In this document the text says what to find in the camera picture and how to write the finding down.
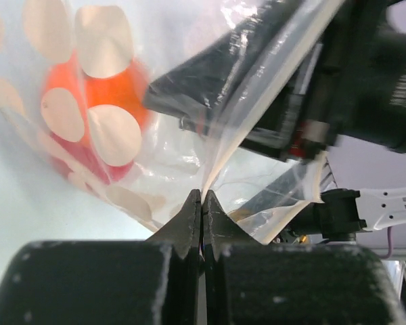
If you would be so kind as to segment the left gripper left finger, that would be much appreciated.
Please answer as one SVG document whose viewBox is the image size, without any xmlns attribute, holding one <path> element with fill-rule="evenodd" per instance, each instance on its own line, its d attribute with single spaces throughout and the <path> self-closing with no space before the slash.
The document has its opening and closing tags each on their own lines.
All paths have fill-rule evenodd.
<svg viewBox="0 0 406 325">
<path fill-rule="evenodd" d="M 0 283 L 0 324 L 195 324 L 199 190 L 144 241 L 38 241 Z"/>
</svg>

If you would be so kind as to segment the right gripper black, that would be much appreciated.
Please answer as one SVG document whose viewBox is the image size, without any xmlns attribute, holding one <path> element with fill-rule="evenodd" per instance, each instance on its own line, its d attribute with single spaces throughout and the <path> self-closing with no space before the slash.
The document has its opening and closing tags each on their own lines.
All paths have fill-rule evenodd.
<svg viewBox="0 0 406 325">
<path fill-rule="evenodd" d="M 286 85 L 240 148 L 285 161 L 313 160 L 346 130 L 391 1 L 345 1 L 321 37 L 309 88 Z"/>
</svg>

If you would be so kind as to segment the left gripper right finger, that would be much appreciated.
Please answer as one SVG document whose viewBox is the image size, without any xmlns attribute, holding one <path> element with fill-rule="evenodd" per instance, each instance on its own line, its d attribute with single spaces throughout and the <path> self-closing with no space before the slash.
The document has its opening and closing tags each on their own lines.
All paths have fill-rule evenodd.
<svg viewBox="0 0 406 325">
<path fill-rule="evenodd" d="M 260 244 L 213 191 L 202 233 L 209 324 L 406 324 L 385 267 L 366 248 Z"/>
</svg>

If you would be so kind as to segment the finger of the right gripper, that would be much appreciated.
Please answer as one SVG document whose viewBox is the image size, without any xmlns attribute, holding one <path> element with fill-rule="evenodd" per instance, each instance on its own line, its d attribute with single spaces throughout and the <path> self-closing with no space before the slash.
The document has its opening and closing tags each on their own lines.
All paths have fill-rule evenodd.
<svg viewBox="0 0 406 325">
<path fill-rule="evenodd" d="M 233 30 L 152 81 L 143 98 L 145 107 L 207 127 L 256 72 L 270 42 L 301 5 L 302 1 L 264 1 Z"/>
</svg>

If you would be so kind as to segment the orange fake fruit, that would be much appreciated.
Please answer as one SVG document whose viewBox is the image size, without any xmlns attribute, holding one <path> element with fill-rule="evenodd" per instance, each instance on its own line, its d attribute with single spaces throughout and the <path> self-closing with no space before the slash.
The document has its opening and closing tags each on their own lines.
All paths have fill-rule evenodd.
<svg viewBox="0 0 406 325">
<path fill-rule="evenodd" d="M 90 146 L 87 111 L 109 104 L 131 114 L 143 130 L 150 113 L 143 104 L 148 82 L 138 61 L 126 70 L 106 79 L 86 75 L 74 52 L 70 59 L 52 66 L 45 80 L 41 100 L 41 115 L 52 131 L 66 142 Z"/>
</svg>

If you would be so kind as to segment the clear polka dot zip bag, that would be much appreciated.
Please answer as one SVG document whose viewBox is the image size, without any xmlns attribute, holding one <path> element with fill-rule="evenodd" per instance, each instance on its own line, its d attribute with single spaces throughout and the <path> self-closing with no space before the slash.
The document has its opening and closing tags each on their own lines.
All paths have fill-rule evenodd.
<svg viewBox="0 0 406 325">
<path fill-rule="evenodd" d="M 262 2 L 0 1 L 0 181 L 16 185 L 6 203 L 38 209 L 67 181 L 159 230 L 190 190 L 204 187 L 206 140 L 180 128 L 178 118 L 146 108 L 143 99 L 150 113 L 143 130 L 122 108 L 94 106 L 87 111 L 91 149 L 107 165 L 133 161 L 123 179 L 106 185 L 50 136 L 41 115 L 49 70 L 75 52 L 86 75 L 106 79 L 136 60 L 149 87 L 202 48 L 199 32 L 219 36 Z M 238 148 L 213 188 L 230 215 L 294 164 Z"/>
</svg>

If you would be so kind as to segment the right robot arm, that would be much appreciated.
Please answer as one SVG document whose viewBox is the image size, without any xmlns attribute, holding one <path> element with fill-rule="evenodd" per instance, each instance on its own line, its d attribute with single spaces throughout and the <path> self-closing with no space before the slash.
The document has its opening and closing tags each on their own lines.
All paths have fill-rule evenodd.
<svg viewBox="0 0 406 325">
<path fill-rule="evenodd" d="M 321 189 L 325 151 L 348 135 L 406 154 L 406 33 L 392 1 L 264 1 L 232 29 L 150 83 L 148 108 L 208 144 L 204 187 L 154 240 L 353 241 L 406 222 L 394 192 Z M 227 215 L 214 191 L 243 148 L 293 167 Z"/>
</svg>

